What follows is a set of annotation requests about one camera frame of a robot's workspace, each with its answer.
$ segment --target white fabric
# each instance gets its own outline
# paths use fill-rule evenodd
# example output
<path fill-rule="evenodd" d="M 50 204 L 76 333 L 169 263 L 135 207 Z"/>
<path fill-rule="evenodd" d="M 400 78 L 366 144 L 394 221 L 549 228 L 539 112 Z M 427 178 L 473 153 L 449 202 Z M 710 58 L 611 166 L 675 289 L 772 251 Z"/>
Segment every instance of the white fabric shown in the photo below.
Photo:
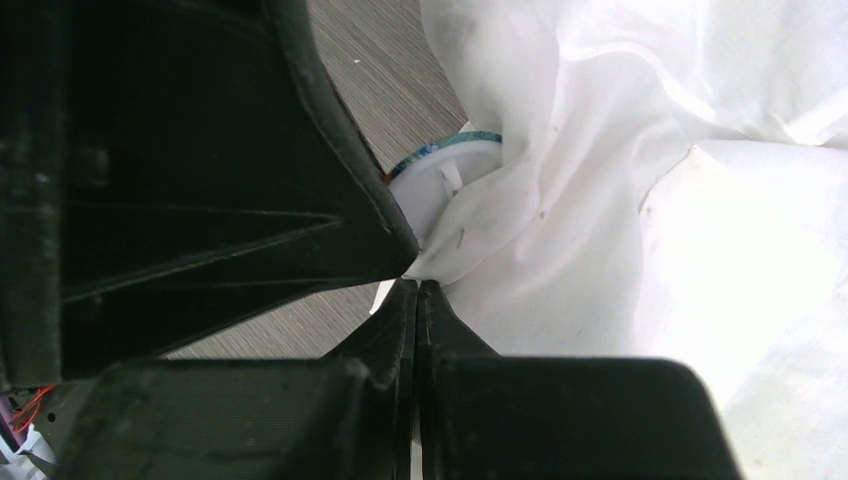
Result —
<path fill-rule="evenodd" d="M 0 441 L 0 458 L 5 461 L 5 464 L 0 465 L 0 480 L 47 480 L 47 476 L 30 460 L 29 455 L 56 463 L 53 450 L 33 425 L 29 426 L 26 441 L 17 451 L 12 451 L 6 442 Z"/>
<path fill-rule="evenodd" d="M 848 478 L 848 4 L 421 7 L 504 148 L 409 275 L 502 353 L 689 364 L 752 478 Z"/>

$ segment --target gray floor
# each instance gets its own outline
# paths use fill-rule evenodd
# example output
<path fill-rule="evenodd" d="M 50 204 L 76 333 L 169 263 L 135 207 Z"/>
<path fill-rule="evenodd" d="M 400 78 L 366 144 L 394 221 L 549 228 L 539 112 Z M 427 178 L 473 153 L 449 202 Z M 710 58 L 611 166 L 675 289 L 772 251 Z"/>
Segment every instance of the gray floor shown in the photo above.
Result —
<path fill-rule="evenodd" d="M 462 109 L 421 31 L 417 0 L 312 0 L 311 10 L 324 63 L 384 167 L 462 126 Z M 322 355 L 367 317 L 375 288 L 309 297 L 173 356 Z"/>

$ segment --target black robotic claw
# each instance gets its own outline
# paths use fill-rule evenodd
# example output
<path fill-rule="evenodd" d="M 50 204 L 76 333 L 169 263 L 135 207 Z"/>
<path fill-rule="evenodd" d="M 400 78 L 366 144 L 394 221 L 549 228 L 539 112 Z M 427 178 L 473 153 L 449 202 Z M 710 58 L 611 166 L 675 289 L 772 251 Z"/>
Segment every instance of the black robotic claw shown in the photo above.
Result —
<path fill-rule="evenodd" d="M 383 177 L 304 0 L 0 1 L 0 391 L 56 385 L 50 478 L 738 477 L 685 368 L 501 357 L 435 283 L 321 359 L 139 361 L 403 274 Z"/>

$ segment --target blue rim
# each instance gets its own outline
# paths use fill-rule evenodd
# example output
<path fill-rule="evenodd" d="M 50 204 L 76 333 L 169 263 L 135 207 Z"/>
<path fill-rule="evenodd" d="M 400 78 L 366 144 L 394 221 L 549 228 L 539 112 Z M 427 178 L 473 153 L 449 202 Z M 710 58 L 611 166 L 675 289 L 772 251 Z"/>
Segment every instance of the blue rim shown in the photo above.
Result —
<path fill-rule="evenodd" d="M 397 178 L 398 175 L 401 174 L 401 172 L 409 168 L 410 165 L 442 148 L 449 147 L 451 145 L 456 145 L 458 143 L 473 142 L 479 140 L 502 143 L 503 138 L 499 133 L 483 131 L 462 132 L 456 135 L 451 135 L 450 137 L 445 137 L 436 140 L 435 142 L 428 143 L 427 145 L 424 145 L 423 147 L 419 148 L 418 151 L 404 158 L 400 161 L 400 163 L 395 165 L 395 167 L 392 168 L 392 170 L 389 172 L 388 175 L 386 175 L 386 177 L 389 181 L 394 180 L 395 178 Z"/>

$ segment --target crumpled white cloth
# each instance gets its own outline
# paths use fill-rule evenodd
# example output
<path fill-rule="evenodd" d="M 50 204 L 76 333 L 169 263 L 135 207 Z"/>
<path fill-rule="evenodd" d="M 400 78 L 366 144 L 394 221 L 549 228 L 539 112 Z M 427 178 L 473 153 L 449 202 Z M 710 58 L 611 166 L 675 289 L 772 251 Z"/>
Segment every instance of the crumpled white cloth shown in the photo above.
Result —
<path fill-rule="evenodd" d="M 504 354 L 690 365 L 752 478 L 848 478 L 848 4 L 421 8 L 504 148 L 408 275 Z"/>

